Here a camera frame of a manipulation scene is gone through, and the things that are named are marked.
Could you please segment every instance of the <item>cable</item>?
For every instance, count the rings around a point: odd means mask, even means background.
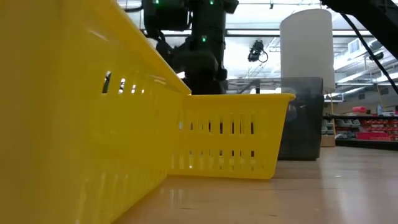
[[[268,61],[268,54],[267,54],[267,52],[265,52],[264,50],[263,50],[262,52],[267,56],[267,59],[266,59],[265,61],[261,61],[261,60],[259,59],[259,62],[261,62],[261,63],[266,63],[266,62]]]
[[[371,56],[371,58],[373,58],[374,62],[376,63],[376,65],[380,68],[381,72],[383,73],[383,75],[385,75],[388,79],[388,81],[390,82],[392,88],[396,91],[396,93],[398,94],[398,88],[396,86],[396,84],[394,83],[394,81],[392,80],[392,78],[390,77],[390,75],[388,74],[387,70],[381,65],[381,63],[379,62],[379,60],[376,58],[376,56],[374,56],[372,50],[370,49],[370,47],[368,46],[368,44],[366,43],[366,41],[363,39],[361,33],[359,32],[359,30],[356,28],[355,24],[351,21],[351,19],[348,18],[348,16],[344,13],[341,13],[341,16],[345,19],[345,21],[347,21],[347,23],[349,24],[349,26],[351,26],[351,28],[353,28],[355,34],[358,36],[358,39],[361,41],[361,43],[363,44],[363,46],[365,47],[365,49],[368,51],[369,55]]]
[[[139,12],[139,11],[141,11],[143,9],[144,9],[144,7],[140,6],[140,7],[137,7],[137,8],[124,9],[124,12]]]

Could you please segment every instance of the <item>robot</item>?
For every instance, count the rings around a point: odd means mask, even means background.
[[[395,58],[398,58],[398,47],[394,41],[398,39],[398,7],[391,0],[321,2],[341,13],[353,29],[358,31],[346,14],[356,17]],[[208,95],[224,93],[221,82],[228,76],[223,66],[226,13],[233,14],[238,4],[237,0],[142,0],[140,8],[126,11],[144,10],[147,37],[157,41],[158,53],[176,73],[185,72],[183,81],[193,95]],[[182,45],[172,48],[166,43],[162,30],[183,31],[189,28],[192,34]],[[376,56],[370,49],[368,51],[378,63]],[[254,52],[253,58],[249,56],[248,60],[256,60],[257,56]],[[388,73],[383,73],[396,89]]]

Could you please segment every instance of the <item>wooden floor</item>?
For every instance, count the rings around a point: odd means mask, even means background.
[[[397,224],[398,152],[336,147],[270,181],[169,177],[117,224]]]

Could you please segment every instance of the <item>yellow plastic basket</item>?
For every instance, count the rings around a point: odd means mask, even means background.
[[[172,155],[176,174],[271,177],[292,95],[189,96],[116,1],[0,5],[2,223],[111,223],[166,177]],[[218,119],[234,134],[216,134]],[[207,120],[213,134],[198,128]],[[224,161],[202,172],[201,150]]]

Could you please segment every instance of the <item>white cylinder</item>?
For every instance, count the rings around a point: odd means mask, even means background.
[[[280,24],[281,77],[321,77],[323,92],[335,91],[331,14],[309,9],[287,17]]]

